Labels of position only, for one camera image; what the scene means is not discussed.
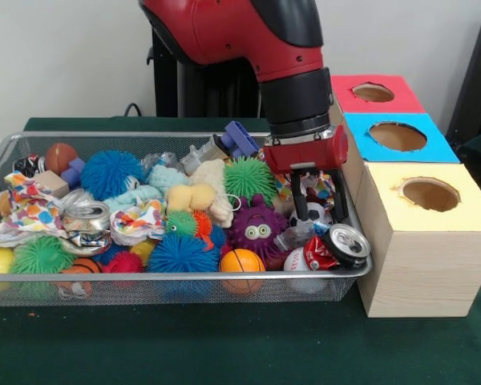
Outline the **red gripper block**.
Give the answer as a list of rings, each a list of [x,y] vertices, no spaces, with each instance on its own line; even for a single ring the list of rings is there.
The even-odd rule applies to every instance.
[[[293,202],[297,217],[309,219],[305,195],[301,192],[301,171],[329,170],[334,186],[334,223],[344,223],[349,216],[345,185],[340,168],[347,160],[349,144],[343,125],[305,136],[277,140],[268,136],[264,145],[265,161],[276,174],[290,174]]]

